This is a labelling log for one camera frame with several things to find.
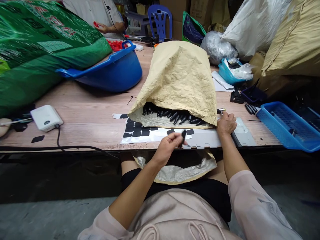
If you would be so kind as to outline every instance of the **white shirt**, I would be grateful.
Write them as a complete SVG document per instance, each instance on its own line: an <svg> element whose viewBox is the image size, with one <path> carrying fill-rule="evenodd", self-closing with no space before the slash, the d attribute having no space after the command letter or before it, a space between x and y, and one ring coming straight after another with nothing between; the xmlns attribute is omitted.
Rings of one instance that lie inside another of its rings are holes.
<svg viewBox="0 0 320 240"><path fill-rule="evenodd" d="M247 240L302 240L252 172L244 170L232 176L229 195ZM128 239L240 240L206 200L185 189L169 189L149 197L128 229L108 207L78 236L78 240Z"/></svg>
<svg viewBox="0 0 320 240"><path fill-rule="evenodd" d="M63 0L64 6L94 27L93 22L111 27L113 23L123 22L122 17L112 0ZM103 34L107 38L122 39L118 33Z"/></svg>

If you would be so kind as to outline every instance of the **wooden table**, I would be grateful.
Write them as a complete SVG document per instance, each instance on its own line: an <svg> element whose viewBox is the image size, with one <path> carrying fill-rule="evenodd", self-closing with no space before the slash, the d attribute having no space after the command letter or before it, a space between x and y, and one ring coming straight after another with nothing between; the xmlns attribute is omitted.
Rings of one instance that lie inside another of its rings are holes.
<svg viewBox="0 0 320 240"><path fill-rule="evenodd" d="M153 49L145 47L141 52L136 51L143 75L141 81L126 93L110 94L97 89L88 91L76 81L65 81L37 103L36 107L49 104L53 106L64 124L61 126L60 145L89 145L103 150L126 150L126 149L155 149L159 142L136 143L120 145L125 129L125 119L113 119L113 113L128 113L136 97L140 92L149 73ZM257 120L256 116L250 115L243 104L231 103L230 92L217 92L217 108L226 108L228 113L234 113L242 118L249 128L258 146L281 145L277 138L261 122L247 121ZM41 142L31 143L34 137L45 135ZM24 132L11 130L0 146L18 147L56 147L57 130L48 133L40 132L36 124L31 122Z"/></svg>

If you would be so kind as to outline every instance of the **pink top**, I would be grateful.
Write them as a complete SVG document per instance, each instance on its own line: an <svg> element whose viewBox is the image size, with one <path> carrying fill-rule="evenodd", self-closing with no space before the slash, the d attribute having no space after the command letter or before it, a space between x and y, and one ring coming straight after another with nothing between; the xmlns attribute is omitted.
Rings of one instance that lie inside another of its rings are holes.
<svg viewBox="0 0 320 240"><path fill-rule="evenodd" d="M252 172L241 171L229 181L229 195L247 240L302 239L277 203L263 190ZM107 207L83 230L78 240L238 240L207 201L184 189L169 189L142 204L129 229L125 229Z"/></svg>

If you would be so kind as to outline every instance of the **white cord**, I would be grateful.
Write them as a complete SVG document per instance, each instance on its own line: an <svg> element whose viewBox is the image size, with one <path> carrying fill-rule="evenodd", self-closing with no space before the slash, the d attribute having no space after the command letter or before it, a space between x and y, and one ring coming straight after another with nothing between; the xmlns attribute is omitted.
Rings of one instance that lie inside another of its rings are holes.
<svg viewBox="0 0 320 240"><path fill-rule="evenodd" d="M0 126L5 126L5 125L8 125L8 124L13 124L13 123L18 123L18 122L24 122L24 121L27 121L27 120L30 120L30 119L33 119L33 118L21 119L21 120L13 121L13 122L0 123Z"/></svg>

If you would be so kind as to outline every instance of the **red plastic part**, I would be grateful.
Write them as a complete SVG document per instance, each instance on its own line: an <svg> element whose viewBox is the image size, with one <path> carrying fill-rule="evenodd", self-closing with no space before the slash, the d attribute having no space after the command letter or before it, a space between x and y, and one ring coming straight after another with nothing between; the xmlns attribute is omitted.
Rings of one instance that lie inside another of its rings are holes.
<svg viewBox="0 0 320 240"><path fill-rule="evenodd" d="M107 40L107 41L114 52L118 52L122 49L122 42L121 41L113 41L113 42L111 42L109 40Z"/></svg>

